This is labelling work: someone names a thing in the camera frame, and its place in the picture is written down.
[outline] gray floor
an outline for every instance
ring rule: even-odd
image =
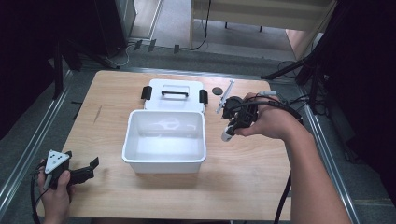
[[[166,8],[166,3],[172,1],[164,0],[163,8]],[[200,21],[195,22],[197,29],[202,25]],[[169,46],[183,43],[178,37],[173,35],[162,34],[160,30],[160,23],[157,24],[158,30],[155,30],[154,37],[157,38],[158,48],[154,51],[148,52],[148,46],[142,46],[139,50],[129,48],[129,62],[121,67],[121,70],[132,71],[136,68],[165,69],[177,71],[194,71],[204,72],[214,76],[235,76],[239,78],[260,79],[260,75],[271,74],[279,67],[283,67],[288,63],[281,63],[282,61],[293,60],[290,45],[282,34],[282,31],[273,30],[273,35],[284,37],[277,37],[271,40],[270,38],[260,38],[259,44],[262,46],[261,54],[256,51],[248,52],[254,47],[238,48],[238,45],[251,44],[258,41],[256,37],[246,35],[244,32],[236,32],[235,30],[224,31],[223,24],[218,24],[220,32],[217,34],[213,28],[208,35],[206,49],[197,51],[183,50],[178,54],[174,54],[173,49]],[[248,27],[236,24],[230,27],[238,27],[238,29],[246,29],[253,31],[255,27]],[[221,39],[233,40],[232,42],[221,41]],[[244,43],[237,43],[236,40],[246,40]],[[165,44],[164,40],[168,40],[170,44]],[[211,51],[208,49],[217,44]],[[26,173],[22,174],[24,178],[15,189],[15,195],[10,201],[7,211],[0,217],[1,223],[31,223],[31,207],[29,204],[29,173],[39,161],[40,158],[47,156],[50,149],[62,150],[64,142],[73,126],[73,117],[78,112],[78,105],[71,104],[74,102],[82,102],[85,94],[92,82],[94,74],[103,70],[103,67],[98,63],[81,56],[83,59],[83,67],[80,72],[74,71],[69,76],[69,88],[62,106],[58,114],[54,117],[53,122],[49,128],[44,132],[42,142],[35,145],[37,153],[33,156],[31,161],[28,161]],[[127,62],[127,55],[125,52],[120,52],[118,56],[111,59],[116,63]],[[157,72],[165,72],[164,70],[155,70]],[[295,99],[302,94],[302,90],[296,86],[292,78],[282,77],[276,81],[272,81],[271,87],[281,92],[287,99]],[[2,155],[0,163],[0,183],[3,186],[8,178],[11,176],[16,163],[26,150],[31,150],[29,142],[34,136],[36,128],[40,125],[40,121],[45,117],[47,109],[53,103],[51,100],[53,94],[53,86],[50,86],[37,99],[34,105],[20,118],[15,124],[11,132],[0,141],[0,153]],[[336,167],[341,174],[341,177],[346,185],[348,195],[353,202],[354,208],[359,219],[359,223],[396,223],[396,210],[391,204],[387,193],[384,191],[378,175],[366,164],[351,164],[345,160],[343,152],[343,144],[340,142],[336,134],[332,122],[325,116],[315,116],[321,127],[321,132],[325,136],[326,143],[332,153]],[[312,131],[309,123],[306,127]],[[89,218],[72,218],[70,223],[89,223]],[[248,223],[266,223],[263,221],[249,221]]]

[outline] white container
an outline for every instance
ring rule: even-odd
[[[168,82],[172,82],[175,87],[174,80],[165,79],[153,79],[150,86],[158,83],[169,86]],[[177,84],[177,89],[180,86],[185,89],[186,84],[196,85],[200,82],[183,81]],[[206,159],[205,118],[202,113],[205,106],[186,107],[186,101],[195,101],[191,94],[189,97],[158,94],[153,88],[151,100],[145,102],[145,109],[130,114],[122,158],[136,173],[199,172],[201,163]],[[179,107],[184,109],[170,110]]]

